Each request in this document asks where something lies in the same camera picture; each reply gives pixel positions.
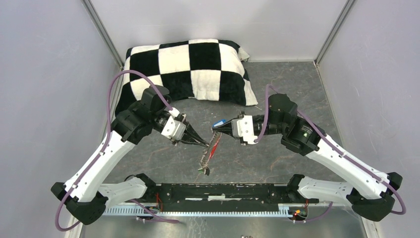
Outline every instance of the wall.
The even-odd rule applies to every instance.
[[[380,223],[387,238],[416,237],[420,222],[419,12],[417,0],[357,1],[320,63],[345,147],[404,178],[408,212]]]
[[[313,60],[345,0],[92,0],[125,58],[128,48],[233,40],[250,60]]]
[[[0,32],[0,236],[62,237],[50,187],[98,146],[118,68],[78,0],[2,1]]]

